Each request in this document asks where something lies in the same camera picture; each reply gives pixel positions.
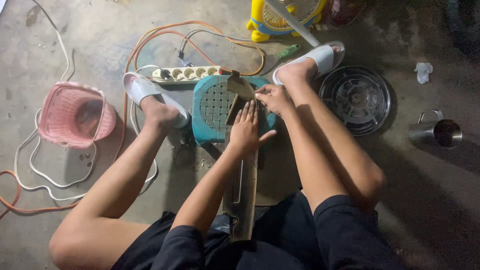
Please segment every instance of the yellow toy fan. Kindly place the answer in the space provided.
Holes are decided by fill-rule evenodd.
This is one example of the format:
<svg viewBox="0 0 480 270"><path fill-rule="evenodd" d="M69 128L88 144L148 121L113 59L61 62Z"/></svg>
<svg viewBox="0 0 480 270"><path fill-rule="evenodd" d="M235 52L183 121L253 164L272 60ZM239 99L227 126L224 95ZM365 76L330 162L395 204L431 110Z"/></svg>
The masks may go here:
<svg viewBox="0 0 480 270"><path fill-rule="evenodd" d="M278 0L305 27L317 23L322 18L322 8L327 0ZM247 29L253 30L252 40L265 41L270 35L292 33L300 36L278 13L263 0L252 0L252 17Z"/></svg>

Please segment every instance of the pink plastic basket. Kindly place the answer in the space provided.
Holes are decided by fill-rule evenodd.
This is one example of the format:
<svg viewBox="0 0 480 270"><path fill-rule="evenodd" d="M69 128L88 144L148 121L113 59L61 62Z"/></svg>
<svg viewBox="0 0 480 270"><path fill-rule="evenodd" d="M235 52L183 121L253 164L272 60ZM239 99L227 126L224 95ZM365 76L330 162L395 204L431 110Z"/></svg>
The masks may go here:
<svg viewBox="0 0 480 270"><path fill-rule="evenodd" d="M108 136L117 115L98 89L57 82L45 98L38 123L40 136L62 147L87 148Z"/></svg>

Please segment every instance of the foot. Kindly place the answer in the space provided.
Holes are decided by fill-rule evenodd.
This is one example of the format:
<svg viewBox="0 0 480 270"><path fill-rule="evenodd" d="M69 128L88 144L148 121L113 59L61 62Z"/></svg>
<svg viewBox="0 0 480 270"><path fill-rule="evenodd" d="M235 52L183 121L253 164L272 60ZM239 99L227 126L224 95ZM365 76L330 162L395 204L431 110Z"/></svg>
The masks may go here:
<svg viewBox="0 0 480 270"><path fill-rule="evenodd" d="M145 124L151 123L171 128L180 117L177 108L161 103L154 96L147 96L142 99L140 108L145 114Z"/></svg>
<svg viewBox="0 0 480 270"><path fill-rule="evenodd" d="M332 46L334 52L334 62L337 61L338 53L341 48L338 46ZM292 82L306 81L317 75L317 63L314 59L308 57L305 61L300 63L288 64L278 69L277 78L284 84L290 84Z"/></svg>

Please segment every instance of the white slide sandal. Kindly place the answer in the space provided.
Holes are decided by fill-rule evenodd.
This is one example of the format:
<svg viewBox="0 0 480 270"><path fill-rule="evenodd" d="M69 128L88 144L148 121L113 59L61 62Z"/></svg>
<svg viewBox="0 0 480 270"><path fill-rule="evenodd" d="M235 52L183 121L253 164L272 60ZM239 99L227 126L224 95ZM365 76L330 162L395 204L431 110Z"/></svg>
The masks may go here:
<svg viewBox="0 0 480 270"><path fill-rule="evenodd" d="M332 46L333 47L335 47L335 46L340 47L340 52L337 53L338 54L337 55L338 59L335 61L335 63L334 63L334 51L333 51ZM303 62L305 59L307 59L307 57L312 58L317 63L318 73L317 73L316 78L318 78L318 77L334 70L336 67L338 67L338 65L342 62L344 56L345 56L345 46L343 45L342 42L333 41L333 42L325 43L322 46L316 47L313 50L309 51L307 54L305 54L301 57L298 57L297 59L293 60L292 62L289 62L289 63L277 68L273 72L273 77L272 77L273 82L276 85L282 86L283 83L280 82L280 80L276 77L276 72L286 65Z"/></svg>
<svg viewBox="0 0 480 270"><path fill-rule="evenodd" d="M145 97L158 95L159 98L157 99L159 99L161 103L173 106L180 112L180 115L173 127L183 128L188 124L188 121L190 120L190 115L188 112L171 97L163 93L163 89L158 84L151 82L144 76L136 72L125 73L123 76L123 88L125 88L125 91L130 99L138 106L140 106L140 101L142 101L142 99Z"/></svg>

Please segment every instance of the orange extension cord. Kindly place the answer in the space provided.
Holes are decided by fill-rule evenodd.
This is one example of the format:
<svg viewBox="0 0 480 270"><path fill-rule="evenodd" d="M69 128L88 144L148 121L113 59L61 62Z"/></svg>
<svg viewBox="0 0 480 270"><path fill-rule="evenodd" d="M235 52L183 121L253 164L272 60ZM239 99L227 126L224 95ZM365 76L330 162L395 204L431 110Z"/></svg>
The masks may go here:
<svg viewBox="0 0 480 270"><path fill-rule="evenodd" d="M166 26L160 26L160 27L157 27L157 28L154 28L148 32L146 32L141 38L140 40L137 42L137 45L135 45L135 48L133 49L132 53L130 54L130 57L128 58L128 61L127 61L127 65L125 67L125 73L128 72L128 67L132 61L132 58L133 58L133 66L135 68L135 70L137 70L137 59L138 59L138 54L140 53L140 51L142 50L142 48L145 46L145 44L150 41L151 39L153 39L154 37L156 36L159 36L159 35L162 35L162 34L166 34L166 33L172 33L172 34L177 34L179 36L182 36L184 37L188 42L190 42L190 44L193 45L193 47L195 47L195 49L197 49L212 65L216 66L217 64L215 64L212 60L210 60L208 58L208 56L206 56L202 50L200 50L193 42L191 42L185 35L177 32L177 31L173 31L173 30L166 30L166 31L160 31L160 30L163 30L165 28L169 28L169 27L173 27L173 26L179 26L179 25L188 25L188 24L200 24L200 25L205 25L207 27L210 27L212 28L213 30L217 31L218 33L222 34L222 32L220 32L220 30L216 29L215 27L211 26L211 25L208 25L206 23L203 23L203 22L200 22L200 21L186 21L186 22L183 22L183 23L178 23L178 24L171 24L171 25L166 25ZM244 44L246 45L247 47L251 47L251 48L256 48L261 56L262 56L262 64L260 65L260 67L258 68L258 70L256 70L255 72L253 73L249 73L249 74L241 74L243 76L253 76L253 75L256 75L258 74L264 67L264 62L265 62L265 55L263 54L262 50L257 47L253 42L249 42L249 41L236 41L236 40L233 40L231 38L228 38L228 37L225 37L226 39L230 40L231 42L235 43L235 44ZM222 68L223 70L226 70L226 71L229 71L231 72L231 70L229 69L226 69L226 68ZM122 130L122 135L121 135L121 141L120 141L120 146L119 146L119 149L117 151L117 154L115 155L115 160L117 160L117 158L119 157L120 155L120 152L121 152L121 149L123 148L123 144L125 142L125 132L126 132L126 129L127 129L127 101L128 101L128 97L127 97L127 93L124 92L123 94L123 130ZM15 177L16 178L16 175L14 172L12 171L9 171L9 170L5 170L5 171L0 171L0 175L3 175L3 174L10 174L11 176ZM44 211L54 211L54 210L65 210L65 209L71 209L73 207L75 207L79 202L75 202L71 205L68 205L68 206L64 206L64 207L50 207L50 208L39 208L39 209L31 209L31 210L26 210L26 209L20 209L20 208L17 208L15 207L15 204L17 203L18 201L18 198L20 197L20 191L21 191L21 187L20 185L18 184L17 182L17 195L15 197L15 199L13 200L13 202L10 204L8 203L7 201L5 201L2 197L0 197L0 201L2 202L2 204L4 204L7 209L0 215L0 220L9 212L9 211L14 211L14 212L18 212L18 213L23 213L23 214L32 214L32 213L38 213L38 212L44 212Z"/></svg>

